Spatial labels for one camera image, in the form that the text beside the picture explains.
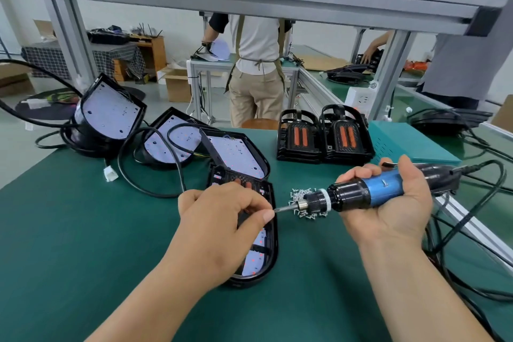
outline electric screwdriver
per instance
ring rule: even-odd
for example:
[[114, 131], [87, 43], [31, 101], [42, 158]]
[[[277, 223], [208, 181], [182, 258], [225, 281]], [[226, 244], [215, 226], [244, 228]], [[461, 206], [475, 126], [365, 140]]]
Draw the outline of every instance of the electric screwdriver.
[[[396, 164], [384, 163], [384, 167]], [[415, 164], [424, 174], [433, 196], [446, 192], [455, 193], [463, 174], [474, 172], [476, 168], [463, 166], [455, 168], [443, 164]], [[275, 209], [275, 212], [308, 211], [311, 214], [349, 209], [368, 209], [379, 207], [390, 199], [402, 196], [403, 180], [397, 169], [382, 172], [379, 176], [362, 179], [355, 177], [348, 182], [330, 185], [327, 189], [317, 190], [306, 194], [303, 200], [286, 207]]]

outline fingernail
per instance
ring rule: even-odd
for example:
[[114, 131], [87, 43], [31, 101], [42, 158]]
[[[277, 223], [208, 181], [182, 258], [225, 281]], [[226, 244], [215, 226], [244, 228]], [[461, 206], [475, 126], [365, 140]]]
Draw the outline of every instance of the fingernail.
[[274, 210], [266, 209], [262, 216], [264, 217], [264, 222], [267, 224], [267, 223], [271, 222], [271, 220], [274, 218]]

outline black pants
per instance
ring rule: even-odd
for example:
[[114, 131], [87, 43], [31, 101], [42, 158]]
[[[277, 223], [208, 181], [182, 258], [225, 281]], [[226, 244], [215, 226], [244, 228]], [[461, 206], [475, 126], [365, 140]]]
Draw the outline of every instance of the black pants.
[[424, 88], [424, 84], [417, 87], [416, 91], [420, 92], [422, 95], [427, 96], [428, 98], [438, 100], [441, 103], [446, 105], [450, 105], [453, 108], [463, 108], [465, 110], [477, 110], [479, 105], [479, 100], [466, 98], [464, 96], [444, 96], [444, 95], [436, 95], [430, 94], [428, 92], [422, 92], [422, 88]]

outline checkered tablecloth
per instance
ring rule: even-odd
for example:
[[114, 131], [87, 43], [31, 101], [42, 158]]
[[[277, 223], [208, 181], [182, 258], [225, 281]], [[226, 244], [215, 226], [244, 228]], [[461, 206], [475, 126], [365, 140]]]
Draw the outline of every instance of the checkered tablecloth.
[[[127, 61], [128, 69], [137, 77], [143, 77], [146, 67], [141, 50], [135, 43], [124, 45], [101, 45], [91, 43], [93, 57], [98, 72], [114, 78], [113, 60]], [[22, 57], [27, 62], [42, 67], [65, 80], [71, 80], [61, 47], [57, 41], [34, 43], [22, 48]], [[39, 71], [33, 71], [34, 77], [48, 77]]]

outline white power socket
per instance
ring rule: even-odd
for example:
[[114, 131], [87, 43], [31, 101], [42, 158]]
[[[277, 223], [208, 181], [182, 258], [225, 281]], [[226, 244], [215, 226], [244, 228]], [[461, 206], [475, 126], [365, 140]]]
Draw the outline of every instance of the white power socket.
[[350, 87], [344, 104], [357, 109], [368, 118], [377, 92], [376, 88]]

